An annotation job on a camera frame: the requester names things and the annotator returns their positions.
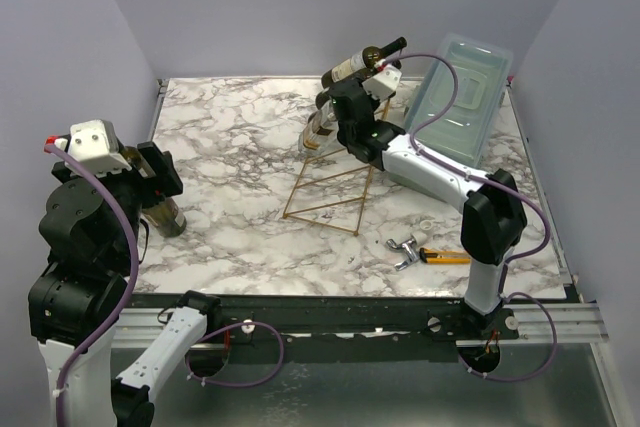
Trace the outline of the clear glass bottle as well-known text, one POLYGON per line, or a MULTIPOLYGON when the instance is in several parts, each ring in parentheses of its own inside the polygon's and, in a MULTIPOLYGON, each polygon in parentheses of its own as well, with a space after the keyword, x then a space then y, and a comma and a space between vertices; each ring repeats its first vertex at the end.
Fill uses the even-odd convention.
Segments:
POLYGON ((305 155, 320 155, 326 150, 327 146, 336 139, 337 131, 338 124, 332 131, 324 129, 313 131, 307 123, 298 138, 298 149, 305 155))

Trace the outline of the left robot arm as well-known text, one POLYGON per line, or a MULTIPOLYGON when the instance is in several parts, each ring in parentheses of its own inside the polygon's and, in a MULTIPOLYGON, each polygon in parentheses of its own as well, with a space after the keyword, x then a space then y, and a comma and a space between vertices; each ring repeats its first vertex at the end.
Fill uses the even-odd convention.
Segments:
POLYGON ((45 146, 60 161, 58 187, 39 224, 47 267, 28 294, 32 336, 47 370, 55 426, 148 426, 156 398, 190 347, 222 327, 219 299, 183 294, 151 345, 127 369, 111 371, 116 324, 135 286, 138 235, 184 218, 183 191, 170 153, 152 142, 83 157, 68 137, 45 146))

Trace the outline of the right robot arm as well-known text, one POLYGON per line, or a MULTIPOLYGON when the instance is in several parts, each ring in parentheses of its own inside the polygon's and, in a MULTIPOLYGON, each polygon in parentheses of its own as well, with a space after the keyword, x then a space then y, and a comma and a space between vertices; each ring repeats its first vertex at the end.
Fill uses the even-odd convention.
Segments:
POLYGON ((375 117, 377 93, 355 77, 329 87, 337 139, 359 161, 409 180, 462 215, 461 244, 471 266, 460 326, 467 336, 483 338, 496 327, 506 259, 527 225, 515 180, 502 169, 471 169, 413 142, 399 126, 375 117))

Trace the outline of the wine bottle white label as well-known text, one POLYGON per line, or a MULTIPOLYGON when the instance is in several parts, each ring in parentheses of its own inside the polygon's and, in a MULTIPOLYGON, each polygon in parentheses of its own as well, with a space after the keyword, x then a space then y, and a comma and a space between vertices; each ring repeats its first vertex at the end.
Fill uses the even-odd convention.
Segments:
POLYGON ((399 37, 383 47, 368 46, 355 53, 348 59, 339 63, 337 66, 325 72, 321 77, 321 85, 323 89, 327 89, 334 83, 344 80, 348 76, 362 71, 363 69, 371 69, 374 65, 390 55, 401 51, 407 47, 405 37, 399 37))

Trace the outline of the wine bottle brown label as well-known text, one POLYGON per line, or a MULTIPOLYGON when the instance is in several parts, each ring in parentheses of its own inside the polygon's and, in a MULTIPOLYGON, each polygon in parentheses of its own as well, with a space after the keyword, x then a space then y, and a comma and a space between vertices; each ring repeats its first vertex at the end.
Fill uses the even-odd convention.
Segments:
POLYGON ((315 106, 320 110, 330 99, 331 88, 325 88, 315 97, 315 106))

